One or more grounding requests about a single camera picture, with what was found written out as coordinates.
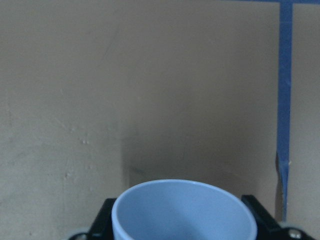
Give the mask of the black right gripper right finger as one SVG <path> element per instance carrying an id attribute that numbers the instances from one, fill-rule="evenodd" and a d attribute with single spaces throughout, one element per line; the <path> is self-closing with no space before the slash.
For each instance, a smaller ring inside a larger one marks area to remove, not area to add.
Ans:
<path id="1" fill-rule="evenodd" d="M 257 240 L 280 240 L 282 228 L 272 215 L 253 195 L 242 195 L 241 201 L 247 206 L 257 225 Z"/>

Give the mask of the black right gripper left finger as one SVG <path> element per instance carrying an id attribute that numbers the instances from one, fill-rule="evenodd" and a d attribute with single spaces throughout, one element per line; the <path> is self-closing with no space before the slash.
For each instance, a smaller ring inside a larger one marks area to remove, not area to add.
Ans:
<path id="1" fill-rule="evenodd" d="M 116 198 L 107 198 L 88 231 L 89 240 L 114 240 L 112 208 Z"/>

